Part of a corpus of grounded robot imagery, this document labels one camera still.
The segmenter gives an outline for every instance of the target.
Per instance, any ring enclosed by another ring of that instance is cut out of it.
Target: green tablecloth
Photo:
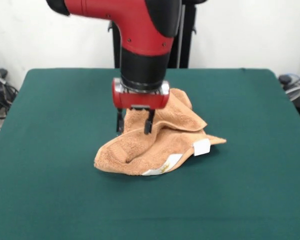
[[[0,240],[300,240],[300,117],[272,72],[169,70],[228,143],[155,177],[93,166],[117,76],[27,74],[0,133]]]

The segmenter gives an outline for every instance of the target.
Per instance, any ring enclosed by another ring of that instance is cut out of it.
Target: white label
[[[171,154],[168,159],[165,161],[165,163],[158,169],[150,169],[143,173],[143,176],[151,176],[151,175],[160,175],[168,172],[170,169],[172,169],[177,162],[181,159],[182,154]]]
[[[193,144],[194,148],[194,156],[199,156],[203,154],[207,154],[210,152],[211,143],[208,138],[197,141]]]

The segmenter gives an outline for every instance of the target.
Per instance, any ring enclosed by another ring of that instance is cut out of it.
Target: towel fold
[[[170,90],[164,109],[155,111],[152,133],[145,135],[149,112],[127,109],[122,135],[103,145],[94,166],[104,172],[148,176],[171,172],[193,154],[208,153],[226,140],[205,133],[207,123],[193,112],[187,94]]]

